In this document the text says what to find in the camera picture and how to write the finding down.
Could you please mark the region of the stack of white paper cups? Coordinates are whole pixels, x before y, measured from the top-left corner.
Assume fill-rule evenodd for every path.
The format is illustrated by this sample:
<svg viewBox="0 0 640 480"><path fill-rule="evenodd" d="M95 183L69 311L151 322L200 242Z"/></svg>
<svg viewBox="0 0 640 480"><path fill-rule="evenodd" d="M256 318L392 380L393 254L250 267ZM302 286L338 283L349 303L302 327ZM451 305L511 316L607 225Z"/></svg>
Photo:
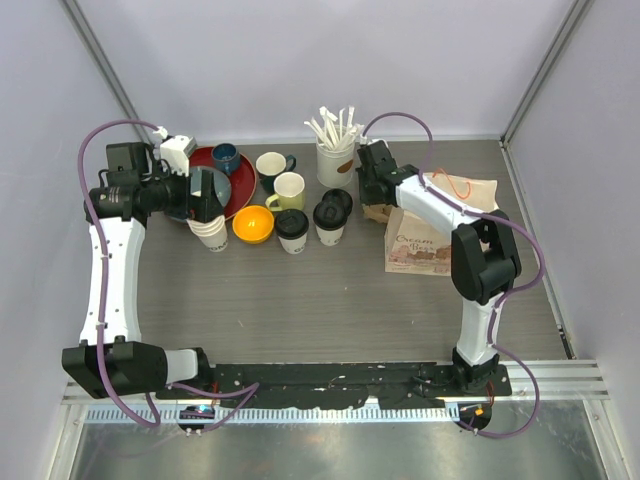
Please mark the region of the stack of white paper cups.
<svg viewBox="0 0 640 480"><path fill-rule="evenodd" d="M191 232L212 252L221 252L228 245L228 233L225 217L218 216L214 220L201 223L195 220L188 220Z"/></svg>

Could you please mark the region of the cardboard cup carrier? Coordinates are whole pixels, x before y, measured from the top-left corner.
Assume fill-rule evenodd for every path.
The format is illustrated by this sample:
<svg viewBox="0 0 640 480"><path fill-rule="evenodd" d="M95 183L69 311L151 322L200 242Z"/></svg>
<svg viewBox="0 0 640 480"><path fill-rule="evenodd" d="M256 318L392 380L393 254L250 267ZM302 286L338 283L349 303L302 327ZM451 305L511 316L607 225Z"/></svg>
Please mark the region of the cardboard cup carrier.
<svg viewBox="0 0 640 480"><path fill-rule="evenodd" d="M386 204L362 204L362 209L365 219L375 221L379 224L387 224L394 207Z"/></svg>

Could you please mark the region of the stack of black lids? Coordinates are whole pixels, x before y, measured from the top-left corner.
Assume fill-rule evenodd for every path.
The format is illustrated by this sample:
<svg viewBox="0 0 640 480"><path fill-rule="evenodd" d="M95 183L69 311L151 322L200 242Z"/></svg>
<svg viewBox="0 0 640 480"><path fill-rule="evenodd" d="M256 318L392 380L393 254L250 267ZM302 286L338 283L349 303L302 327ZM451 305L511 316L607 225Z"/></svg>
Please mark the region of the stack of black lids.
<svg viewBox="0 0 640 480"><path fill-rule="evenodd" d="M330 189L324 193L322 200L341 204L347 216L350 216L352 213L353 199L344 189Z"/></svg>

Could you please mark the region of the black cup lid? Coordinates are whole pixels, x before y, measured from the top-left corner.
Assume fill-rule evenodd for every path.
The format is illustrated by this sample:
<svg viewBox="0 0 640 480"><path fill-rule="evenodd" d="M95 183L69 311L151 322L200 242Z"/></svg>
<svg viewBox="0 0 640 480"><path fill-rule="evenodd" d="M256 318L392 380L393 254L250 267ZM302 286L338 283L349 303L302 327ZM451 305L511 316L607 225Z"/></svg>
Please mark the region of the black cup lid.
<svg viewBox="0 0 640 480"><path fill-rule="evenodd" d="M334 231L345 226L348 214L342 203L322 200L314 208L313 220L320 229Z"/></svg>
<svg viewBox="0 0 640 480"><path fill-rule="evenodd" d="M280 238L295 240L308 232L309 220L302 210L286 209L276 215L274 227Z"/></svg>

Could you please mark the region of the brown paper bag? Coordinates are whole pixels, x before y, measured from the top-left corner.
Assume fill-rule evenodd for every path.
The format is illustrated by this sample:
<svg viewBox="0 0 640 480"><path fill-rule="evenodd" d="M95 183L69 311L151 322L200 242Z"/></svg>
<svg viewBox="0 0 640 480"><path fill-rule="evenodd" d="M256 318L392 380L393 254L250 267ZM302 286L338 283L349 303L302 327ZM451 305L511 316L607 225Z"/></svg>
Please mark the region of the brown paper bag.
<svg viewBox="0 0 640 480"><path fill-rule="evenodd" d="M491 212L496 203L497 180L479 180L448 175L439 168L426 178L446 194L473 208ZM390 207L384 235L385 271L418 275L449 276L450 235L443 235L416 215Z"/></svg>

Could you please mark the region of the white paper cup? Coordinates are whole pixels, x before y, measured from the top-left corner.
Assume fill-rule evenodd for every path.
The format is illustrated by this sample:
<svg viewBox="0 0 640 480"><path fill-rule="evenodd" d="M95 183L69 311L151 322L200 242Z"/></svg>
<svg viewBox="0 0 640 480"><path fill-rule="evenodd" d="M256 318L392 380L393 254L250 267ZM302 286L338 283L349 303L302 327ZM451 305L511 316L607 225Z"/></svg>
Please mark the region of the white paper cup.
<svg viewBox="0 0 640 480"><path fill-rule="evenodd" d="M280 244L286 253L296 255L301 253L306 246L307 234L303 234L295 239L289 239L282 236L278 236Z"/></svg>
<svg viewBox="0 0 640 480"><path fill-rule="evenodd" d="M334 230L327 230L316 226L316 232L318 234L320 242L325 246L337 245L342 239L345 227L340 227Z"/></svg>

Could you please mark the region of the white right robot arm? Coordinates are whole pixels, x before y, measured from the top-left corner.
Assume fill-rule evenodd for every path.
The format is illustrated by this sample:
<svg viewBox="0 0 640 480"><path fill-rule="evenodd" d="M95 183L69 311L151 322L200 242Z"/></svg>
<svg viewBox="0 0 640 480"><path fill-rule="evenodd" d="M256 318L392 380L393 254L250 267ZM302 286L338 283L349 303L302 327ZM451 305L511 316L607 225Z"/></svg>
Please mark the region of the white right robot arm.
<svg viewBox="0 0 640 480"><path fill-rule="evenodd" d="M508 216L484 213L436 187L413 165L399 167L383 140L357 150L359 196L363 204L401 208L450 237L451 280L462 297L459 340L452 351L451 380L472 395L496 373L499 354L493 334L499 299L513 289L521 262Z"/></svg>

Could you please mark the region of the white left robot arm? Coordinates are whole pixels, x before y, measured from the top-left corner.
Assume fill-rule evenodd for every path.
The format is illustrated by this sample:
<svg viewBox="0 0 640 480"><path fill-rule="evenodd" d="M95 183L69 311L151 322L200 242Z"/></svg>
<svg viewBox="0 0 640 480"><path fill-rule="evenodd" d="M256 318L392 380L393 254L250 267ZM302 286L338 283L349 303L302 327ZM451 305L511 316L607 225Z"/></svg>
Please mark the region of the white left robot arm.
<svg viewBox="0 0 640 480"><path fill-rule="evenodd" d="M163 212L185 221L212 252L228 243L217 172L193 167L192 137L169 137L160 156L144 142L111 144L100 185L90 190L92 272L85 323L76 347L62 353L62 367L91 397L154 393L178 383L190 398L205 397L214 375L201 348L165 350L143 342L138 321L138 273L147 220Z"/></svg>

